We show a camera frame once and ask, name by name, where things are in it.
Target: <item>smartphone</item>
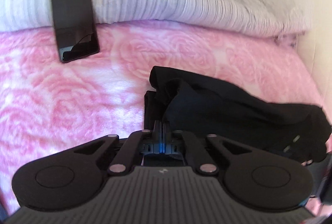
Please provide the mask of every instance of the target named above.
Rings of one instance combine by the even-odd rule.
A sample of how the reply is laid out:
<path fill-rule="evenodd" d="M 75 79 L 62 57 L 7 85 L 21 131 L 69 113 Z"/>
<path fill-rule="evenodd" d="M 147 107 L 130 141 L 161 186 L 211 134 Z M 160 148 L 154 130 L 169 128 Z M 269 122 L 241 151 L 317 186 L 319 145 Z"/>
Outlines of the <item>smartphone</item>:
<path fill-rule="evenodd" d="M 99 52 L 92 0 L 51 0 L 53 25 L 62 63 Z"/>

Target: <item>black smartphone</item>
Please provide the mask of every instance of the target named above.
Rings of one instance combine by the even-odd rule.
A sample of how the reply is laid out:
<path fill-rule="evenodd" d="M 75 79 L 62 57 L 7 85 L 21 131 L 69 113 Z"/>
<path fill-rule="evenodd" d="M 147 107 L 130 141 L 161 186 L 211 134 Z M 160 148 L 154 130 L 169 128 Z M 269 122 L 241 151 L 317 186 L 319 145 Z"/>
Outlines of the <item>black smartphone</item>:
<path fill-rule="evenodd" d="M 92 0 L 51 0 L 53 25 L 62 63 L 99 52 Z"/>

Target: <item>black cloth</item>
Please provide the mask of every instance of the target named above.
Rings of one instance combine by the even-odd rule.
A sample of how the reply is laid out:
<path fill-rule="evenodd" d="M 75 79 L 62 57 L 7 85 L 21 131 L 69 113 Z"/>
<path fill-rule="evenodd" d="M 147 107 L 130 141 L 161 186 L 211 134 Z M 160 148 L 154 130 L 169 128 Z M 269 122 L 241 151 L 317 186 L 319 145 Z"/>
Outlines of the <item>black cloth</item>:
<path fill-rule="evenodd" d="M 318 106 L 267 103 L 232 83 L 167 67 L 154 66 L 150 83 L 156 92 L 145 95 L 146 129 L 168 121 L 171 130 L 218 134 L 299 162 L 325 158 L 331 126 Z"/>

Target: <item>rose pattern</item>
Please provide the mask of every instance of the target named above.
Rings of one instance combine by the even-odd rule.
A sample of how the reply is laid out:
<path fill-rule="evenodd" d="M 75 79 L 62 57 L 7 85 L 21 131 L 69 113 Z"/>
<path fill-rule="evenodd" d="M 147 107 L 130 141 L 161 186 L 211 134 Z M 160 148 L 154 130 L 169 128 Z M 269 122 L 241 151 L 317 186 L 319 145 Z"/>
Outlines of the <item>rose pattern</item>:
<path fill-rule="evenodd" d="M 97 33 L 101 52 L 67 64 L 52 28 L 0 33 L 0 200 L 9 213 L 21 165 L 143 127 L 154 65 L 220 78 L 266 101 L 323 105 L 296 52 L 273 39 L 171 21 L 100 24 Z"/>

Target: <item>round joint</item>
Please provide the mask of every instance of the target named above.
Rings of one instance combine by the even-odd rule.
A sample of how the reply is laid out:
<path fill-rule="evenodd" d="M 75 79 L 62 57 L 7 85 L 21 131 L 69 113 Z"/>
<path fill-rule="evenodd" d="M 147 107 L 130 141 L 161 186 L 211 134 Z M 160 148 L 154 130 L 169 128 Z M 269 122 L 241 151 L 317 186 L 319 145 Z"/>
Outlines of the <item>round joint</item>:
<path fill-rule="evenodd" d="M 203 172 L 214 172 L 217 170 L 217 167 L 213 164 L 203 164 L 200 166 L 200 170 Z"/>
<path fill-rule="evenodd" d="M 125 170 L 126 170 L 126 166 L 122 165 L 122 164 L 114 164 L 110 167 L 110 171 L 116 172 L 116 173 L 124 172 Z"/>

